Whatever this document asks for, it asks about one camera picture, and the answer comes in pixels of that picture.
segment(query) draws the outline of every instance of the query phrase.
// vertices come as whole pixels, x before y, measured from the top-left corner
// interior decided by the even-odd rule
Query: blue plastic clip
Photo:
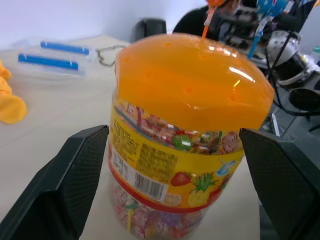
[[[35,56],[20,53],[18,55],[18,62],[26,64],[37,64],[43,66],[50,66],[56,68],[79,70],[79,64],[75,61],[68,61],[63,59],[55,59],[43,56]]]
[[[85,48],[81,46],[66,45],[58,42],[41,41],[40,46],[43,49],[51,49],[51,50],[57,50],[62,52],[74,53],[74,54],[82,54],[82,55],[90,54],[89,48]]]

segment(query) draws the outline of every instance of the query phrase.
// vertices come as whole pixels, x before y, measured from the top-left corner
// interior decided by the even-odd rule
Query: white table
[[[75,41],[94,48],[127,44],[101,35]],[[106,62],[115,53],[105,53]],[[3,64],[12,70],[13,92],[25,100],[28,114],[13,125],[0,123],[0,221],[13,206],[30,180],[60,150],[71,135],[97,125],[109,124],[114,69],[96,60],[85,80],[44,80],[22,76],[15,70],[16,53],[0,52]],[[114,220],[109,204],[105,161],[81,240],[133,240]],[[259,200],[248,165],[243,160],[222,196],[212,205],[191,239],[258,240]]]

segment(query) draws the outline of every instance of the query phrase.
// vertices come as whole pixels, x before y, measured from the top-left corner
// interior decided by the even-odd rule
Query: yellow label
[[[172,208],[213,203],[244,156],[243,150],[205,155],[159,144],[139,132],[115,107],[110,129],[113,170],[139,195]]]

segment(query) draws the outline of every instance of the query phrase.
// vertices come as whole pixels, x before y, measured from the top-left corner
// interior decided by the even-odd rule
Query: metal hook
[[[115,50],[115,49],[125,49],[127,46],[124,45],[114,45],[112,47],[104,47],[104,48],[98,48],[96,49],[96,54],[98,56],[99,59],[99,63],[103,66],[106,66],[108,68],[111,68],[113,65],[115,65],[116,60],[114,60],[111,64],[109,63],[105,63],[104,60],[105,58],[103,56],[101,56],[102,52],[106,52],[106,51],[110,51],[110,50]]]

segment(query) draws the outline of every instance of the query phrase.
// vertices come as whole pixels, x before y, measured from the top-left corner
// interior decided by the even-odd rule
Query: candy jar
[[[187,238],[244,156],[273,101],[236,50],[188,34],[156,35],[116,59],[108,166],[119,222],[142,239]]]

